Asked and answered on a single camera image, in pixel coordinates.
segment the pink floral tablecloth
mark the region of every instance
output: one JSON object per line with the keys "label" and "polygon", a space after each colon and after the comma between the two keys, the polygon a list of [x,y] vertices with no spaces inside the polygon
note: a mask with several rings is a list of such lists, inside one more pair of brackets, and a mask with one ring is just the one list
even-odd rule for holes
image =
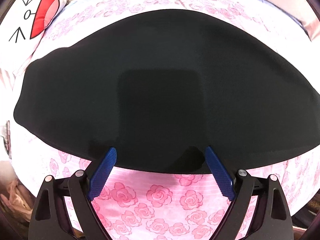
{"label": "pink floral tablecloth", "polygon": [[[262,0],[77,0],[47,29],[32,60],[54,49],[71,46],[125,17],[168,8],[199,11],[233,24],[302,69],[301,61],[288,47],[308,46],[308,37],[291,18]],[[15,84],[16,98],[22,80],[23,77],[18,78]],[[38,194],[45,176],[69,177],[90,163],[46,145],[14,121],[11,140],[12,165],[34,195]],[[320,147],[248,172],[263,178],[275,174],[294,214],[320,188]],[[81,230],[70,198],[66,198],[66,204],[72,225]],[[92,201],[104,227],[116,240],[207,240],[229,204],[210,174],[158,174],[117,167],[113,168],[100,196]],[[256,197],[252,197],[237,239],[245,236],[255,204]]]}

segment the black line drawing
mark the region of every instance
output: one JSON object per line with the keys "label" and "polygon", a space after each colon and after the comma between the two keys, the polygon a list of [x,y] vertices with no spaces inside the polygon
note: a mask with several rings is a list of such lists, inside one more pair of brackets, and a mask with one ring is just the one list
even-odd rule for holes
{"label": "black line drawing", "polygon": [[27,6],[29,3],[32,2],[32,0],[31,0],[31,1],[28,0],[27,2],[25,2],[24,0],[22,0],[22,1],[23,1],[23,3],[24,3],[25,6]]}
{"label": "black line drawing", "polygon": [[25,12],[25,14],[24,14],[23,18],[24,18],[25,20],[28,20],[28,19],[29,19],[29,17],[30,17],[30,15],[32,15],[32,14],[36,14],[36,13],[31,13],[31,10],[28,10],[28,11],[26,11],[26,12]]}
{"label": "black line drawing", "polygon": [[23,35],[23,32],[22,32],[22,30],[21,30],[21,28],[20,28],[20,27],[19,27],[19,28],[14,32],[14,34],[12,34],[12,36],[11,36],[10,40],[11,40],[11,39],[12,39],[12,37],[15,35],[15,33],[17,33],[16,42],[15,42],[15,43],[17,43],[18,36],[19,36],[19,32],[21,32],[21,35],[22,35],[23,39],[25,40],[26,38],[25,38],[25,36]]}

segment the white pillow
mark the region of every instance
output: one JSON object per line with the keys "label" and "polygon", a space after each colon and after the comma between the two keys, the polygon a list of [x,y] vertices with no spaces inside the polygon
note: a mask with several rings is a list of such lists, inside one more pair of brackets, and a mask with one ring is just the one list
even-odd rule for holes
{"label": "white pillow", "polygon": [[0,68],[15,73],[68,0],[15,0],[0,25]]}

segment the bedsheet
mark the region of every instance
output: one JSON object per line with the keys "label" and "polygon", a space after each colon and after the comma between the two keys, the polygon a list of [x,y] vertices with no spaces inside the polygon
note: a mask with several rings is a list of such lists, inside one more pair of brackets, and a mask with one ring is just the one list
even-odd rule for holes
{"label": "bedsheet", "polygon": [[[285,57],[320,91],[316,58],[304,30],[262,0],[75,0],[47,29],[32,61],[54,49],[72,46],[125,17],[166,8],[200,11],[248,32]],[[17,77],[13,89],[16,99],[22,81],[23,76]],[[12,166],[34,195],[46,175],[69,177],[90,163],[46,145],[15,122],[11,124],[11,140]],[[263,178],[276,174],[293,215],[320,188],[320,146],[249,173]],[[66,198],[66,203],[72,225],[81,230],[70,198]],[[253,197],[237,239],[247,232],[255,203]],[[217,228],[229,202],[212,175],[157,174],[114,167],[92,205],[116,240],[205,240]]]}

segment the folded black garment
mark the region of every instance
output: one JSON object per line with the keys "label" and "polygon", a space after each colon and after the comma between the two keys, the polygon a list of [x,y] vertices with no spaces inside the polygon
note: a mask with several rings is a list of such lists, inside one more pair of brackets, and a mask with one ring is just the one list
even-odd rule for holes
{"label": "folded black garment", "polygon": [[206,174],[209,145],[233,170],[318,146],[319,97],[248,33],[170,9],[122,19],[32,62],[14,118],[81,158],[113,146],[118,167]]}

